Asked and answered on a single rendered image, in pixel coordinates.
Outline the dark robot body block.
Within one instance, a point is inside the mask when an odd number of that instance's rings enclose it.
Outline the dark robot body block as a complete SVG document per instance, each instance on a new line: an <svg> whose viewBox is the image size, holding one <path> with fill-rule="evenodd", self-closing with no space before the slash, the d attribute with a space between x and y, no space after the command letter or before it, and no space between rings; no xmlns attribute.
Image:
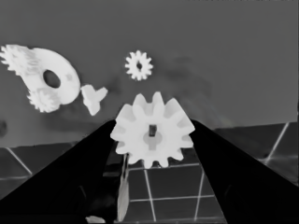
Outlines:
<svg viewBox="0 0 299 224"><path fill-rule="evenodd" d="M128 154L116 153L118 143L110 150L103 182L93 197L86 220L88 224L122 222L129 207Z"/></svg>

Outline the small white T-shaped piece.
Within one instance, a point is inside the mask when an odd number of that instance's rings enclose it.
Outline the small white T-shaped piece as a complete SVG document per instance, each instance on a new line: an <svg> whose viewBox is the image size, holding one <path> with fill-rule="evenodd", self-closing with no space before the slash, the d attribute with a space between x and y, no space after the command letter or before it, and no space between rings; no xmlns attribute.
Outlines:
<svg viewBox="0 0 299 224"><path fill-rule="evenodd" d="M103 87L96 90L93 85L85 85L80 90L83 96L83 104L88 108L90 114L95 116L101 109L102 100L107 96L107 88Z"/></svg>

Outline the white gear with keyed hole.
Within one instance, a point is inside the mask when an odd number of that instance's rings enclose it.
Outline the white gear with keyed hole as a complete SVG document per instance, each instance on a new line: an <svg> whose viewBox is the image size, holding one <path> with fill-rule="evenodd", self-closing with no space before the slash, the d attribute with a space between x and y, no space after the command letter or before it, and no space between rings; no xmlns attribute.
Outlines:
<svg viewBox="0 0 299 224"><path fill-rule="evenodd" d="M132 105L124 105L110 137L119 142L118 154L129 155L130 164L142 160L149 169L157 161L166 168L169 158L182 161L181 150L193 147L190 134L194 131L178 101L172 98L165 103L156 91L151 103L139 93Z"/></svg>

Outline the white round carrier with pins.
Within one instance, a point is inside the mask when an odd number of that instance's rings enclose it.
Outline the white round carrier with pins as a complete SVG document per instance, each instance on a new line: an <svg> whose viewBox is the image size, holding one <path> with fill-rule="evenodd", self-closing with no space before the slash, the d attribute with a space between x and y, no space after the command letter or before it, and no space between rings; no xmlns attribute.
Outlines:
<svg viewBox="0 0 299 224"><path fill-rule="evenodd" d="M71 104L79 95L78 73L71 63L59 53L41 48L30 49L33 56L22 72L21 78L30 91L49 91L56 93L60 105ZM46 71L53 72L60 79L58 88L50 87L45 79Z"/></svg>

